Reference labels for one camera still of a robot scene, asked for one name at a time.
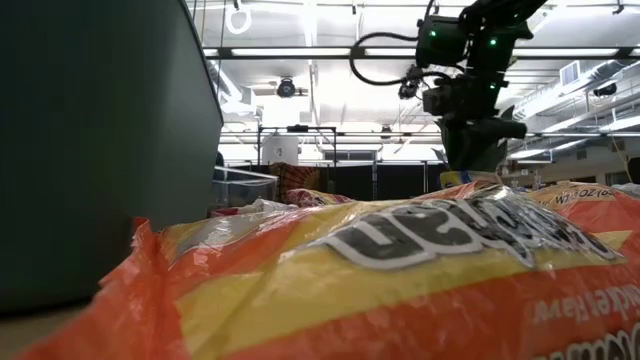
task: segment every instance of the orange plastic bag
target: orange plastic bag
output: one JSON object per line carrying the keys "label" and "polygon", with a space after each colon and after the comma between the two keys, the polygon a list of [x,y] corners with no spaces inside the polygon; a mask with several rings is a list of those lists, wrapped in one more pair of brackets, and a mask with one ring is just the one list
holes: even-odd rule
{"label": "orange plastic bag", "polygon": [[503,186],[429,197],[142,223],[24,358],[638,359],[632,214],[610,205],[589,234]]}

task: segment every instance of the robotic arm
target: robotic arm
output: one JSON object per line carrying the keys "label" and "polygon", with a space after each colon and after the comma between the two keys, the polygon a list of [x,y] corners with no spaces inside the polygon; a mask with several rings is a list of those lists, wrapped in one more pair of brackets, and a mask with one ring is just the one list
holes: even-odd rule
{"label": "robotic arm", "polygon": [[[516,41],[533,38],[526,20],[546,0],[477,0],[463,9],[457,18],[430,15],[433,2],[430,0],[424,19],[418,21],[417,37],[373,33],[361,38],[354,47],[373,37],[417,41],[418,69],[440,65],[456,67],[461,74],[451,78],[441,72],[421,72],[412,68],[399,80],[372,81],[357,71],[353,56],[350,58],[351,70],[370,85],[400,84],[401,98],[415,94],[424,77],[438,77],[434,81],[436,87],[423,92],[423,109],[442,117],[440,124],[449,161],[451,163],[452,156],[456,159],[452,167],[477,170],[470,168],[473,167],[470,165],[473,155],[469,152],[495,148],[500,139],[525,137],[527,128],[524,124],[495,117],[498,114],[495,104],[500,88],[508,86],[504,75]],[[459,64],[465,60],[462,68]]]}

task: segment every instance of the ceiling beam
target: ceiling beam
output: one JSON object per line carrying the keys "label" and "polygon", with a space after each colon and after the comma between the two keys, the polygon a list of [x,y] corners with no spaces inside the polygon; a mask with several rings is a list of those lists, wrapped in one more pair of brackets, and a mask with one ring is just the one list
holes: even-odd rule
{"label": "ceiling beam", "polygon": [[[413,47],[205,47],[209,60],[348,60],[355,59],[413,60]],[[540,47],[519,46],[514,49],[518,60],[626,60],[640,59],[640,47]]]}

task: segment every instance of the metal frame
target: metal frame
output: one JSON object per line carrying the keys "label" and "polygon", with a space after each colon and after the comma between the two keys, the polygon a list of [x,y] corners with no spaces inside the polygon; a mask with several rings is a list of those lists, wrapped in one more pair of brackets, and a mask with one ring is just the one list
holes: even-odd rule
{"label": "metal frame", "polygon": [[[220,137],[238,137],[238,136],[258,136],[258,163],[260,162],[260,146],[261,135],[264,130],[286,130],[286,127],[258,127],[258,132],[223,132]],[[440,132],[338,132],[335,126],[320,126],[320,127],[308,127],[309,130],[331,130],[333,132],[334,145],[337,143],[338,136],[342,137],[377,137],[389,136],[389,137],[440,137]],[[286,132],[279,134],[281,136],[303,136],[303,137],[319,137],[324,136],[321,133],[309,134],[306,132]],[[636,138],[640,137],[640,132],[633,131],[612,131],[612,132],[530,132],[526,133],[527,138],[595,138],[595,137],[628,137]]]}
{"label": "metal frame", "polygon": [[[235,55],[232,50],[322,50],[332,49],[341,50],[344,54],[327,54],[327,55]],[[367,50],[376,49],[397,49],[397,50],[409,50],[407,55],[369,55]],[[517,46],[514,51],[527,50],[527,51],[544,51],[544,50],[596,50],[606,49],[615,50],[614,54],[606,55],[525,55],[516,56],[519,60],[624,60],[624,59],[640,59],[640,47],[621,47],[621,46]],[[415,55],[411,53],[415,50],[415,47],[406,46],[368,46],[351,48],[348,46],[282,46],[282,47],[205,47],[205,53],[208,60],[272,60],[272,59],[299,59],[299,60],[348,60],[350,54],[353,53],[355,59],[367,59],[367,60],[412,60],[415,59]]]}
{"label": "metal frame", "polygon": [[275,135],[278,130],[285,130],[283,134],[291,134],[289,136],[308,136],[309,131],[316,131],[314,136],[322,136],[326,139],[326,135],[322,133],[322,130],[329,130],[333,133],[333,182],[336,183],[336,167],[338,165],[338,132],[335,126],[258,126],[257,134],[257,149],[258,149],[258,165],[261,161],[261,147],[262,147],[262,133],[264,130],[274,130],[271,136]]}

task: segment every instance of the ceiling duct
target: ceiling duct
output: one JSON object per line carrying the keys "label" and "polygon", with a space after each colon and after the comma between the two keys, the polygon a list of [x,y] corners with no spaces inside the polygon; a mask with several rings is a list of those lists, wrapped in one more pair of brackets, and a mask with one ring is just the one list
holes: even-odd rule
{"label": "ceiling duct", "polygon": [[229,114],[248,115],[256,113],[255,94],[244,86],[236,86],[214,61],[208,61],[208,70],[213,87],[220,99],[220,108]]}
{"label": "ceiling duct", "polygon": [[594,90],[609,81],[620,71],[637,64],[636,60],[608,60],[605,62],[593,60],[580,60],[561,69],[575,71],[578,76],[570,83],[564,83],[561,79],[555,80],[543,86],[531,95],[522,98],[515,104],[513,119],[525,121],[536,114],[551,109],[566,101],[569,101],[576,92]]}

